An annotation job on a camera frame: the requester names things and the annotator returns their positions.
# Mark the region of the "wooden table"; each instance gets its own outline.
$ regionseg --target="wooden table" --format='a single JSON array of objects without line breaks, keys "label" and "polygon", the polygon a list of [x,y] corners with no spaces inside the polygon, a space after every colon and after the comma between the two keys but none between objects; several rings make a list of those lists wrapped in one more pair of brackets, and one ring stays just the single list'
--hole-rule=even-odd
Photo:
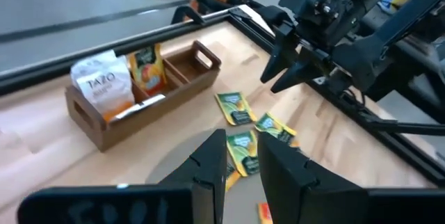
[{"label": "wooden table", "polygon": [[[259,81],[269,55],[228,22],[164,42],[162,52],[195,39],[222,60],[213,87],[106,153],[98,152],[68,117],[63,93],[69,77],[0,98],[0,223],[14,223],[20,200],[43,187],[143,183],[174,146],[203,130],[227,126],[213,95],[230,91],[243,92],[257,116],[269,111],[296,129],[306,154],[356,184],[430,186],[309,86],[272,94],[273,81]],[[368,106],[389,117],[369,99]],[[425,141],[413,141],[434,155]]]}]

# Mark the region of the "black metal frame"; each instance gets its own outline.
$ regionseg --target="black metal frame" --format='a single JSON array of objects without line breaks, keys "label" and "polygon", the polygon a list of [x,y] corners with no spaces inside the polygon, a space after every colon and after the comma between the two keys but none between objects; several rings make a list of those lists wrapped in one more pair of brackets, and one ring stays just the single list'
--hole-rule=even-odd
[{"label": "black metal frame", "polygon": [[[388,19],[388,15],[375,7],[360,22],[358,34],[370,35]],[[426,53],[401,40],[393,45],[387,55],[397,60],[397,66],[390,67],[382,74],[366,94],[378,101],[396,90],[435,121],[445,124],[445,106],[442,104],[445,102],[445,86],[442,82],[437,82],[440,78],[435,74],[433,63],[428,66],[421,64],[421,61],[426,59]],[[425,77],[414,77],[422,73]],[[419,79],[424,80],[421,85],[416,82]]]},{"label": "black metal frame", "polygon": [[[0,95],[11,93],[68,74],[70,66],[77,60],[93,54],[98,54],[105,50],[114,49],[117,55],[128,54],[141,47],[169,40],[187,33],[192,33],[221,22],[229,22],[268,53],[271,53],[273,49],[274,37],[260,25],[255,23],[250,16],[245,14],[239,8],[232,8],[204,16],[203,18],[204,23],[186,22],[174,24],[159,30],[135,35],[131,38],[73,53],[64,56],[63,58],[59,58],[59,61],[46,63],[45,65],[34,67],[30,70],[24,70],[21,73],[11,74],[8,77],[0,77]],[[315,81],[310,81],[307,84],[336,106],[340,111],[345,113],[349,118],[354,120],[360,127],[375,137],[375,139],[397,154],[406,163],[418,170],[426,179],[430,180],[437,186],[445,186],[445,168],[443,166],[411,141],[406,139],[406,137],[400,134],[376,130],[368,121],[366,121],[366,118],[362,117],[362,115],[357,112],[358,102],[353,97],[350,95],[338,97],[325,86],[320,86]],[[377,117],[367,109],[362,109],[362,112]]]}]

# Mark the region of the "tea packet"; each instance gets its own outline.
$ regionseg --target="tea packet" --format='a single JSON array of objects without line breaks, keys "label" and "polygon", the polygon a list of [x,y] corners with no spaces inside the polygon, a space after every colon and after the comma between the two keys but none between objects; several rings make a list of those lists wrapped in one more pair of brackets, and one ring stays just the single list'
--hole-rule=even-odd
[{"label": "tea packet", "polygon": [[258,204],[258,215],[261,224],[272,224],[272,216],[270,215],[270,209],[267,202]]},{"label": "tea packet", "polygon": [[160,53],[161,44],[155,44],[127,55],[134,81],[150,96],[167,84]]},{"label": "tea packet", "polygon": [[77,79],[94,74],[117,60],[113,50],[104,51],[76,62],[70,70],[72,84],[79,88]]},{"label": "tea packet", "polygon": [[243,177],[259,172],[257,137],[253,131],[227,137],[227,149],[237,171]]},{"label": "tea packet", "polygon": [[287,145],[291,145],[293,147],[299,146],[299,142],[297,140],[294,140],[294,137],[297,134],[296,131],[282,124],[270,113],[265,113],[257,121],[257,123],[255,124],[255,128],[258,131],[268,132],[270,135],[286,143]]},{"label": "tea packet", "polygon": [[216,94],[216,100],[230,125],[243,125],[257,120],[248,102],[240,92],[218,93]]},{"label": "tea packet", "polygon": [[237,170],[230,164],[227,163],[227,177],[225,180],[225,191],[227,192],[235,183],[236,181],[241,178],[241,175],[238,173]]},{"label": "tea packet", "polygon": [[76,85],[107,122],[135,102],[130,73],[116,58],[114,62],[98,65],[95,72],[78,78]]}]

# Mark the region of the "gray floor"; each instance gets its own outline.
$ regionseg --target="gray floor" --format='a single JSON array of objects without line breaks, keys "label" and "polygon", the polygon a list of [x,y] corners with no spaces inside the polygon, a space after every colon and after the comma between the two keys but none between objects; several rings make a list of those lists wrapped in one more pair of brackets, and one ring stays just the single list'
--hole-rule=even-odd
[{"label": "gray floor", "polygon": [[[265,5],[273,5],[279,0],[257,1]],[[110,15],[165,2],[165,0],[0,0],[2,5],[0,35]],[[152,11],[62,33],[14,42],[0,42],[0,76],[16,68],[43,62],[49,58],[166,26],[170,23],[172,14],[173,9],[162,13]],[[386,96],[379,105],[399,120],[434,122],[397,93]],[[426,139],[445,154],[443,138],[426,137]]]}]

